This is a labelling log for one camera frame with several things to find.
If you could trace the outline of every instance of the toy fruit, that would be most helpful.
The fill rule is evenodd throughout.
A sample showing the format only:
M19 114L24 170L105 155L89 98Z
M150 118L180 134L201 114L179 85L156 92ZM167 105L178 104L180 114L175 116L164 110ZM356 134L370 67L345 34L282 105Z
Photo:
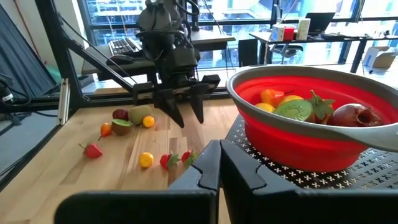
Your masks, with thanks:
M129 120L129 112L125 109L117 109L112 113L113 119Z
M332 106L335 100L324 100L316 95L313 90L310 92L312 94L312 98L309 102L312 104L313 112L315 113L315 122L321 123L325 118L327 121L327 116L331 116L333 112L335 112Z
M153 116L146 116L142 119L142 124L145 128L151 128L155 125L155 118Z
M328 124L344 127L375 127L382 125L382 121L372 108L350 103L340 106L332 114Z
M277 105L277 107L279 107L280 105L282 105L282 104L284 104L284 103L287 103L287 102L289 102L289 101L292 101L292 100L304 100L301 96L297 96L297 95L288 95L288 96L285 96L280 102L279 102L279 104Z
M79 144L79 146L84 149L84 155L90 159L96 159L103 154L97 144L87 144L86 147L83 147L81 144Z
M129 121L135 125L142 124L146 116L152 115L152 110L147 105L135 106L129 110Z
M191 150L184 152L181 156L181 161L184 163L184 167L188 168L195 160L197 159L197 155L193 153Z
M98 140L100 140L102 137L106 137L112 134L112 126L108 123L104 123L101 125L101 137L99 137Z
M292 100L280 105L274 114L298 121L314 122L312 104L307 100Z
M160 165L163 167L165 170L169 170L169 168L177 166L177 162L180 160L178 158L178 154L164 154L160 158Z
M285 93L279 90L267 89L263 90L260 96L262 103L268 103L269 105L276 107L285 96Z
M258 103L256 106L262 110L265 110L266 112L273 113L275 111L275 108L268 103Z
M139 165L142 168L148 168L154 163L154 156L149 152L143 152L139 156Z
M123 119L113 119L112 120L112 131L118 136L123 136L127 134L131 129L130 121L125 121Z

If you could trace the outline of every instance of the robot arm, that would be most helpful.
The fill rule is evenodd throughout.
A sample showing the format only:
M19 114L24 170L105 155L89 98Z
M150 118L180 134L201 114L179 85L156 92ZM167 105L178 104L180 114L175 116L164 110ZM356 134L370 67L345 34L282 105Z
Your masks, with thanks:
M195 3L188 2L193 7L198 7ZM183 24L188 23L177 11L178 7L182 7L177 0L147 0L146 6L137 22L140 28L137 37L142 42L145 58L155 63L162 83L134 85L135 103L152 98L156 108L168 114L183 128L184 122L177 101L187 100L202 123L203 99L218 86L220 78L218 75L206 76L202 81L195 78L200 54L185 33Z

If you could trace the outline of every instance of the bowl handle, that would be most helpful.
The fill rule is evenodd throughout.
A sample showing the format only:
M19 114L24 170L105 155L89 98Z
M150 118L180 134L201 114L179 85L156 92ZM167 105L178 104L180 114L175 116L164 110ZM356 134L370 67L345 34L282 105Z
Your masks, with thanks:
M369 147L398 152L398 123L373 128L329 128Z

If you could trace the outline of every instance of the white box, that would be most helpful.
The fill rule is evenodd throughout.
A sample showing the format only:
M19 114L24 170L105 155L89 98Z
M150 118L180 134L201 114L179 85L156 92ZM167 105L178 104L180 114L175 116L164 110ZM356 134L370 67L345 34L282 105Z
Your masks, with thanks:
M285 25L276 25L275 29L272 31L271 40L272 41L283 41L285 34Z
M305 18L298 22L296 40L307 40L311 19Z

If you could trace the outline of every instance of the laptop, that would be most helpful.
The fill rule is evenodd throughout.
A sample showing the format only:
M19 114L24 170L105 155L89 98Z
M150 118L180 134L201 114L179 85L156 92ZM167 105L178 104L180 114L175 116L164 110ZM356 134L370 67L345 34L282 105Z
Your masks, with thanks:
M335 12L310 12L305 16L307 19L311 19L310 28L308 29L308 35L315 36L319 35L328 28L329 23L335 16Z

